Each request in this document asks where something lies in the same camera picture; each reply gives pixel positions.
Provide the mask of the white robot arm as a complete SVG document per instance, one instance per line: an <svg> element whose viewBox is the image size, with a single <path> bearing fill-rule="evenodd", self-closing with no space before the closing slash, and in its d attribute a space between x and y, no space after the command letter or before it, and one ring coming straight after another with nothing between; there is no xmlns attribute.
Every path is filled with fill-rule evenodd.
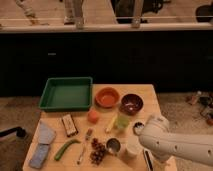
<svg viewBox="0 0 213 171"><path fill-rule="evenodd" d="M160 162L176 156L213 166L213 135L171 133L169 121L163 116L148 118L139 142Z"/></svg>

